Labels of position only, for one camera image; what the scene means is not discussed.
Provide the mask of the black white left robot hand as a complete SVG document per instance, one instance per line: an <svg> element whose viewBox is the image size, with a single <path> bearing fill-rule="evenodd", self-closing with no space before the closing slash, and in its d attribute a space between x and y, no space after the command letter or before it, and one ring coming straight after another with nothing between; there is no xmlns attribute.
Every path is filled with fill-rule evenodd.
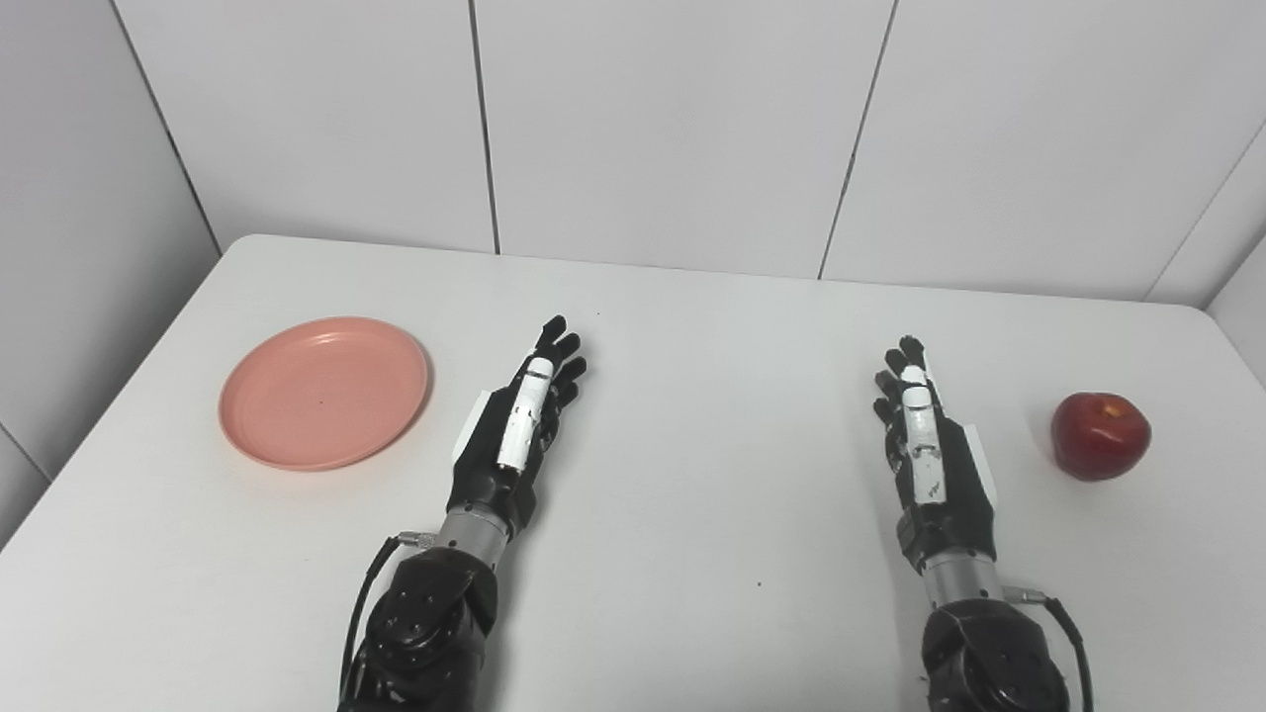
<svg viewBox="0 0 1266 712"><path fill-rule="evenodd" d="M454 450L448 512L479 512L514 538L536 513L536 481L558 437L566 405L579 397L587 360L582 340L553 315L510 383L480 393Z"/></svg>

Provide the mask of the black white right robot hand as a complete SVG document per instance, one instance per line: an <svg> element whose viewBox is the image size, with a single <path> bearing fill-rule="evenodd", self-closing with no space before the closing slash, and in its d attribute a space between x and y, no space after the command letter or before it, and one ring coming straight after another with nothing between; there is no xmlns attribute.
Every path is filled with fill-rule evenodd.
<svg viewBox="0 0 1266 712"><path fill-rule="evenodd" d="M981 478L971 431L944 412L924 345L904 336L882 361L885 369L874 375L880 389L874 414L901 508L903 556L914 571L944 552L996 559L991 486Z"/></svg>

